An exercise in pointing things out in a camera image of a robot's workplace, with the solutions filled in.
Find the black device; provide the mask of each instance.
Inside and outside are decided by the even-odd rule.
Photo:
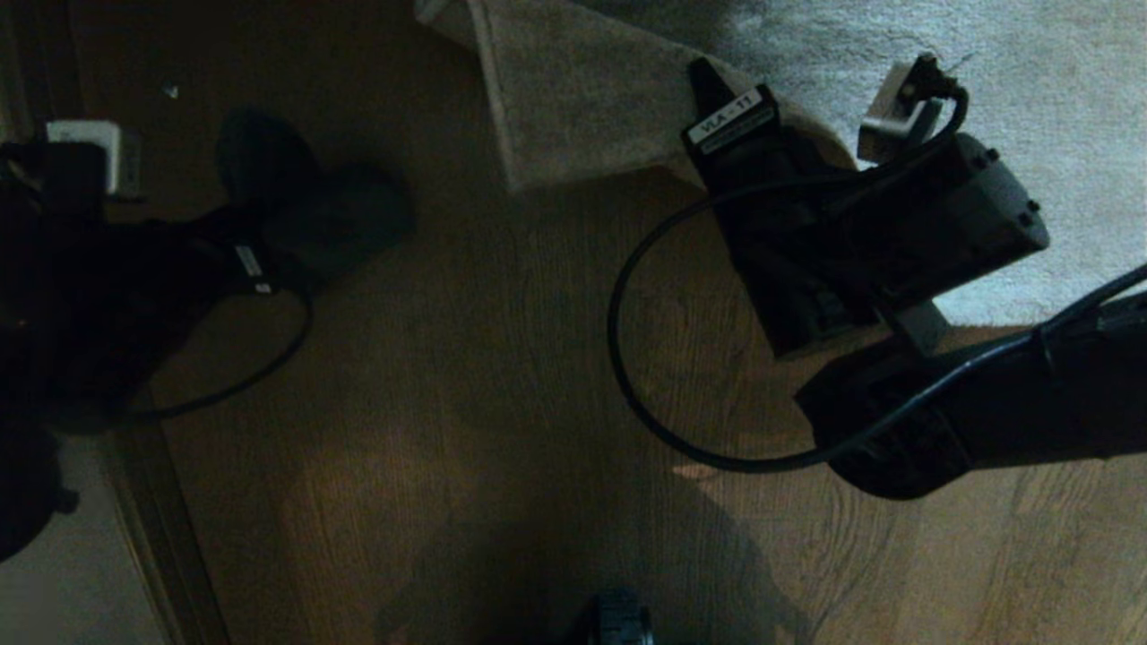
[[[773,473],[828,463],[873,495],[911,499],[975,468],[1147,451],[1147,297],[1105,304],[1139,267],[1064,312],[992,343],[933,356],[947,322],[931,298],[1048,244],[1000,154],[958,132],[968,94],[936,59],[894,68],[861,130],[866,171],[833,168],[785,124],[770,90],[740,96],[708,61],[689,68],[700,119],[681,137],[710,197],[634,250],[610,300],[608,341],[626,402],[662,441],[716,468]],[[949,124],[929,138],[941,102]],[[877,324],[884,341],[829,363],[796,395],[817,448],[739,459],[690,444],[641,403],[618,320],[645,252],[712,209],[778,358]]]
[[[217,147],[229,202],[189,222],[109,223],[100,146],[9,142],[2,151],[0,560],[76,505],[49,430],[166,419],[245,390],[302,347],[314,294],[413,228],[393,180],[369,165],[322,172],[294,129],[252,110],[227,119]],[[131,410],[218,302],[280,290],[305,318],[274,360],[202,398]]]

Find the white plug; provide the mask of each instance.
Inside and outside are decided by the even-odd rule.
[[[87,119],[52,121],[47,130],[49,143],[95,143],[103,148],[108,156],[108,196],[124,200],[143,196],[142,143],[138,133],[111,121]]]

